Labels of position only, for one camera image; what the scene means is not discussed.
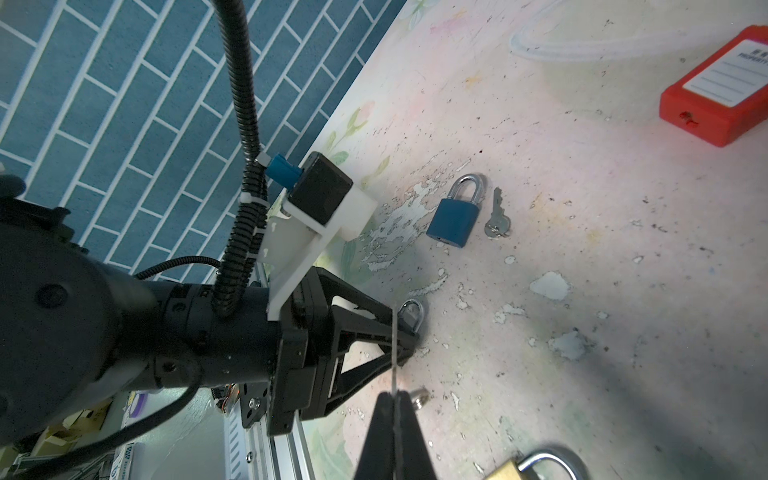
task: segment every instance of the black cable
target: black cable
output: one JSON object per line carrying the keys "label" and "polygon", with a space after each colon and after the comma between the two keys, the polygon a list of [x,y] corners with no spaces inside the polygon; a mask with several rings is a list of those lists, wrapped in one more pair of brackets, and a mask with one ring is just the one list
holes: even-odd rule
{"label": "black cable", "polygon": [[184,390],[181,396],[174,400],[170,405],[166,405],[160,410],[157,410],[152,415],[149,415],[146,419],[139,420],[133,425],[129,425],[119,432],[115,432],[109,435],[106,439],[100,442],[91,443],[81,449],[73,450],[72,452],[65,453],[58,458],[48,460],[42,465],[30,468],[26,472],[13,475],[11,478],[14,480],[39,480],[40,478],[52,478],[56,475],[60,475],[67,470],[70,470],[83,462],[87,462],[93,458],[103,455],[104,453],[114,450],[120,445],[130,442],[136,437],[149,432],[153,428],[165,423],[171,417],[180,412],[185,406],[192,401],[197,390],[200,388],[203,382],[203,370],[200,367],[200,363],[189,352],[190,362],[185,365],[190,368],[190,375],[192,383],[189,388]]}
{"label": "black cable", "polygon": [[214,0],[230,71],[230,85],[240,143],[245,153],[242,191],[260,202],[241,202],[214,284],[213,307],[220,318],[234,312],[248,284],[266,227],[266,180],[257,161],[261,153],[256,101],[253,96],[253,62],[250,56],[248,18],[242,0]]}
{"label": "black cable", "polygon": [[170,260],[164,261],[163,263],[158,263],[155,266],[150,266],[146,270],[142,270],[141,272],[136,273],[134,277],[139,280],[146,280],[147,278],[155,276],[158,273],[164,272],[165,270],[170,270],[175,266],[189,265],[190,263],[204,263],[205,265],[210,265],[213,268],[221,268],[221,263],[215,258],[190,255],[188,257],[172,258]]}

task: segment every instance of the blue padlock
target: blue padlock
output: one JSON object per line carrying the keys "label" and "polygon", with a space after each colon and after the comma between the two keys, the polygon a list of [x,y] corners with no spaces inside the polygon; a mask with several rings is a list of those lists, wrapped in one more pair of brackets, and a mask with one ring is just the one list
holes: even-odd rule
{"label": "blue padlock", "polygon": [[[456,200],[456,194],[464,182],[475,184],[475,193],[468,201]],[[434,238],[454,247],[463,247],[467,243],[469,233],[480,214],[485,183],[477,174],[466,174],[459,178],[448,192],[448,197],[440,200],[435,216],[427,229],[427,237]]]}

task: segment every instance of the blue connector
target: blue connector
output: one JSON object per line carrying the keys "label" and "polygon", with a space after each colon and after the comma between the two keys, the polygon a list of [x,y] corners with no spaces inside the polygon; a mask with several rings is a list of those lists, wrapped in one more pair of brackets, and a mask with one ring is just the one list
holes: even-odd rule
{"label": "blue connector", "polygon": [[272,158],[265,174],[286,190],[291,191],[296,182],[299,181],[301,172],[301,168],[294,167],[288,163],[283,155],[277,154]]}

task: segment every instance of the white label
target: white label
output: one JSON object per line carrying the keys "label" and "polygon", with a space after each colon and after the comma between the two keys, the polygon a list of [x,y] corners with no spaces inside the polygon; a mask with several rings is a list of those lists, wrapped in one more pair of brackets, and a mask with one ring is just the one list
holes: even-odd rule
{"label": "white label", "polygon": [[768,45],[742,40],[683,88],[726,107],[735,107],[768,85]]}

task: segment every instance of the screw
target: screw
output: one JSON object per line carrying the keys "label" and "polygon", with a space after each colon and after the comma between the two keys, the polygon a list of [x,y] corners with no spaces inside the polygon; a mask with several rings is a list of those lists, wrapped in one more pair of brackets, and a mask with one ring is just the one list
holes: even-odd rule
{"label": "screw", "polygon": [[45,285],[35,294],[35,302],[43,308],[54,309],[64,305],[69,297],[67,290],[61,285]]}

